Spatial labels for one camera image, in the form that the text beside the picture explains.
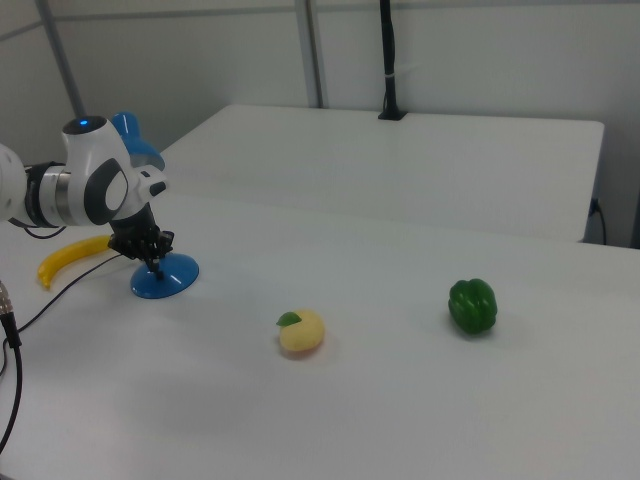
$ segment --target toy pepper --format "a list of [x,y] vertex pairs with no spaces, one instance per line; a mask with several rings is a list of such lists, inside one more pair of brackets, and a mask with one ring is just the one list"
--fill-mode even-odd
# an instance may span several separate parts
[[460,280],[449,290],[449,311],[458,326],[469,335],[489,330],[496,323],[498,305],[487,282]]

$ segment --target toy banana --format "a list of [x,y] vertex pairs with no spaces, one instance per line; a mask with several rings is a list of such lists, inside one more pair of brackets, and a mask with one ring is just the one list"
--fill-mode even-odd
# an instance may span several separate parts
[[104,252],[109,248],[110,235],[91,237],[79,242],[67,245],[53,252],[45,258],[38,268],[38,279],[47,290],[51,287],[51,280],[61,268],[76,260]]

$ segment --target white wall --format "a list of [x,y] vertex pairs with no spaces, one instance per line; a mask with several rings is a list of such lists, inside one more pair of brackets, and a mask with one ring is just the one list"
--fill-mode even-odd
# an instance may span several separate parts
[[158,149],[232,103],[310,105],[293,0],[50,4],[85,110]]
[[[443,4],[403,2],[393,12],[400,106],[603,122],[596,194],[610,243],[629,245],[640,184],[640,5],[428,8],[430,3]],[[317,4],[325,102],[380,109],[377,2]],[[599,239],[599,232],[593,235]]]
[[63,161],[71,104],[31,0],[0,0],[0,143],[25,164]]

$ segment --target cable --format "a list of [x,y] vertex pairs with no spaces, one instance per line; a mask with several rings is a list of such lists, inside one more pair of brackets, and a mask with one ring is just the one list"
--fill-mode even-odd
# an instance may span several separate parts
[[592,198],[591,204],[589,205],[588,218],[591,218],[596,213],[600,216],[600,224],[602,225],[602,244],[606,245],[607,244],[607,225],[604,222],[604,213],[602,212],[602,208],[600,207],[600,201],[597,198]]
[[[87,275],[89,275],[90,273],[96,271],[98,268],[100,268],[101,266],[103,266],[105,263],[110,262],[111,260],[121,257],[122,255],[114,255],[113,257],[107,258],[105,261],[103,261],[102,263],[99,263],[98,265],[96,265],[95,267],[90,268],[89,270],[87,270],[86,272],[84,272],[82,275],[76,277],[75,279],[71,280],[71,282],[69,282],[67,284],[66,287],[64,287],[62,290],[60,290],[60,292],[53,297],[53,299],[47,303],[44,308],[42,310],[40,310],[35,317],[33,317],[31,320],[29,320],[26,324],[24,324],[22,327],[20,327],[18,329],[18,333],[22,333],[24,332],[27,328],[29,328],[31,325],[33,325],[33,323],[38,320],[42,314],[44,312],[47,311],[47,309],[53,305],[62,295],[64,295],[66,293],[67,290],[69,290],[72,286],[74,286],[76,283],[78,283],[80,280],[82,280],[84,277],[86,277]],[[2,342],[2,368],[0,368],[0,377],[2,375],[4,375],[4,372],[7,368],[7,343],[8,343],[8,339],[5,338],[4,341]]]
[[16,417],[18,416],[18,409],[20,408],[20,399],[22,398],[22,355],[20,354],[20,347],[15,347],[13,353],[16,356],[16,396],[13,399],[13,408],[11,409],[11,417],[9,417],[9,423],[4,431],[2,440],[0,440],[0,454],[2,454],[4,447],[9,441],[9,436],[13,430],[13,425],[16,423]]
[[607,244],[607,225],[604,223],[604,214],[602,213],[602,209],[600,205],[597,207],[597,212],[600,214],[600,223],[602,224],[602,244]]
[[28,228],[24,228],[24,231],[27,232],[30,236],[32,236],[33,238],[37,238],[38,240],[47,240],[49,238],[53,238],[57,235],[60,235],[64,229],[66,229],[67,227],[60,227],[58,230],[56,230],[54,233],[52,233],[51,235],[44,235],[44,236],[40,236],[40,235],[36,235],[35,233],[33,233],[31,230],[29,230]]

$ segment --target white table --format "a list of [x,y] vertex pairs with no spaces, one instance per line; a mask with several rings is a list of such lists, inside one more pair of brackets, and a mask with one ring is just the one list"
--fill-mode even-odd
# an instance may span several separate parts
[[232,105],[163,156],[174,192],[576,242],[603,129]]
[[[158,223],[201,276],[164,300],[105,267],[23,333],[25,386],[0,472],[16,480],[632,479],[640,471],[637,251],[161,195]],[[0,226],[20,323],[39,261],[96,233]],[[481,277],[491,334],[452,327]],[[291,360],[278,317],[328,334]],[[1,383],[8,416],[13,366]]]

